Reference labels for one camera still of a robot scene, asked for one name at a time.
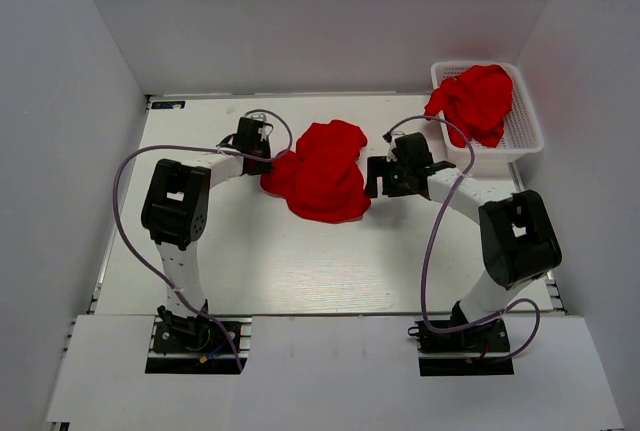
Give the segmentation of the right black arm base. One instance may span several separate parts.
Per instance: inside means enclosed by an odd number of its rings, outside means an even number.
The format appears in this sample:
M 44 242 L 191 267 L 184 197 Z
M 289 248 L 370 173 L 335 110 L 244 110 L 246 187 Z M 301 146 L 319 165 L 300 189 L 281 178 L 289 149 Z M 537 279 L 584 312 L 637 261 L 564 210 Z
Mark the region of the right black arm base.
M 421 319 L 407 330 L 417 341 L 421 377 L 508 376 L 514 374 L 505 323 L 494 320 L 456 333 L 434 333 Z

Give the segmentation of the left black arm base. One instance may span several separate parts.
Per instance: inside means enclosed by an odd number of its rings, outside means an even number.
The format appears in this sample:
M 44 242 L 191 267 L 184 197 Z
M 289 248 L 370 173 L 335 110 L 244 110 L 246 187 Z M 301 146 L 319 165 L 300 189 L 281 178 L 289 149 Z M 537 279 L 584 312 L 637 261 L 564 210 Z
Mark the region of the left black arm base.
M 148 375 L 239 375 L 249 357 L 252 321 L 178 316 L 157 309 L 145 373 Z

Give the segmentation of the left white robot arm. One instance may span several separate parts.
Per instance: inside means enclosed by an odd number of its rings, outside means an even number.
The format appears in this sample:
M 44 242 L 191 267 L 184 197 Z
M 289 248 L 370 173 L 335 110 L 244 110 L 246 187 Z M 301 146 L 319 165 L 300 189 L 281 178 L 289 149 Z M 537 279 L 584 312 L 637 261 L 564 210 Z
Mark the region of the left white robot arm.
M 272 129 L 266 112 L 256 110 L 239 120 L 236 132 L 222 141 L 219 154 L 204 154 L 190 162 L 162 159 L 155 166 L 141 222 L 156 245 L 164 275 L 172 282 L 165 308 L 185 317 L 176 335 L 188 349 L 202 349 L 211 338 L 211 325 L 196 316 L 208 311 L 197 241 L 207 223 L 209 192 L 228 180 L 270 171 Z

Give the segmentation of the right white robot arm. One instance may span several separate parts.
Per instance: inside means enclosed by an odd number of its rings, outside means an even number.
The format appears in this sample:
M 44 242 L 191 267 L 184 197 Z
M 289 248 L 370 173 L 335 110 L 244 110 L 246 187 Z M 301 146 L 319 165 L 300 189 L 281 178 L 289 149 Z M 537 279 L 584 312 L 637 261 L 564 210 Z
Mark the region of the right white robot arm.
M 471 178 L 467 169 L 435 161 L 421 133 L 385 138 L 388 153 L 367 160 L 367 196 L 420 195 L 440 206 L 434 231 L 447 209 L 480 229 L 484 270 L 454 304 L 449 325 L 435 330 L 451 334 L 463 349 L 475 349 L 488 336 L 487 323 L 523 303 L 520 292 L 561 264 L 560 244 L 544 201 L 533 190 L 502 192 Z

